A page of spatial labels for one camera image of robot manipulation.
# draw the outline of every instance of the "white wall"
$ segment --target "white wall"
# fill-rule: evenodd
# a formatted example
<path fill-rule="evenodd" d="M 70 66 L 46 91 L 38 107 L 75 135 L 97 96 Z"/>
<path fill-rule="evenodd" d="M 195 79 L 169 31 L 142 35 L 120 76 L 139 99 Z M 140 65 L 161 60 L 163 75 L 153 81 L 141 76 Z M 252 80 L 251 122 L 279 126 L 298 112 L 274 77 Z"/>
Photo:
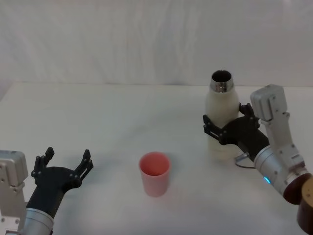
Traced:
<path fill-rule="evenodd" d="M 0 0 L 0 78 L 313 86 L 311 0 Z"/>

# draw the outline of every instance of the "cable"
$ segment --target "cable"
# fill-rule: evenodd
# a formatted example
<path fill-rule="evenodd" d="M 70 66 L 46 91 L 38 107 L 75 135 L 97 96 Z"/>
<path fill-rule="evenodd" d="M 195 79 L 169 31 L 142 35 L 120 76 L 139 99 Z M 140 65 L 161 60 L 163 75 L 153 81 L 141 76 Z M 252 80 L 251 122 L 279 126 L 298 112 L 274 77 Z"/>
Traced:
<path fill-rule="evenodd" d="M 253 167 L 253 166 L 244 166 L 244 165 L 239 165 L 238 163 L 235 163 L 235 165 L 240 167 L 240 168 L 244 168 L 244 169 L 255 169 L 255 167 Z"/>

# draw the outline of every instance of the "white tabletop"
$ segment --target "white tabletop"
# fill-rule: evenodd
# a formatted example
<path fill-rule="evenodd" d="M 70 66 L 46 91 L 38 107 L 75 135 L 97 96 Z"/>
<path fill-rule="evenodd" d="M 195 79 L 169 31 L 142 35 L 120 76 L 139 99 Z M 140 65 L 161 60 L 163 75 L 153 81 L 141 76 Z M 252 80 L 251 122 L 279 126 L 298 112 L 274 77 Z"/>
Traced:
<path fill-rule="evenodd" d="M 238 87 L 242 103 L 256 87 Z M 76 168 L 90 149 L 94 169 L 68 192 L 56 235 L 302 235 L 297 206 L 256 170 L 210 161 L 202 115 L 207 87 L 14 84 L 0 102 L 0 149 L 26 154 L 28 171 L 49 146 L 50 165 Z M 313 171 L 313 89 L 287 88 L 294 141 Z M 171 185 L 142 188 L 139 158 L 168 153 Z M 28 200 L 35 188 L 28 177 Z"/>

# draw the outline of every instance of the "plastic cup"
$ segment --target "plastic cup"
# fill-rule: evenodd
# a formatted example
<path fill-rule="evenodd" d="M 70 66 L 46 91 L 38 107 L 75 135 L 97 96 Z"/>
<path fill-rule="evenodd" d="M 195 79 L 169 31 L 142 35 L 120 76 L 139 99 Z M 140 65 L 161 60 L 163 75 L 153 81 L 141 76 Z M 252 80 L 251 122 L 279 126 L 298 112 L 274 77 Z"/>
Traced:
<path fill-rule="evenodd" d="M 168 188 L 171 161 L 166 154 L 150 152 L 139 162 L 143 188 L 151 197 L 162 196 Z"/>

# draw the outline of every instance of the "metal cylinder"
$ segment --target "metal cylinder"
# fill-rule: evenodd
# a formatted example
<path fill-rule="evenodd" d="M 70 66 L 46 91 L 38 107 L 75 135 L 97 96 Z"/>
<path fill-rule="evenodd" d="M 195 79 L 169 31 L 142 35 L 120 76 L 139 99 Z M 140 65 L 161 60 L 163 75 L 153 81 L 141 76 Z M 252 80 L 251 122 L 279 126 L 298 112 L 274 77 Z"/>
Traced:
<path fill-rule="evenodd" d="M 28 208 L 21 235 L 50 235 L 53 224 L 53 218 L 47 213 Z"/>
<path fill-rule="evenodd" d="M 259 152 L 254 160 L 254 166 L 288 202 L 295 205 L 300 203 L 301 187 L 311 176 L 305 167 L 290 171 L 270 146 Z"/>
<path fill-rule="evenodd" d="M 234 88 L 231 73 L 226 70 L 217 70 L 212 74 L 210 87 L 217 93 L 225 93 Z"/>

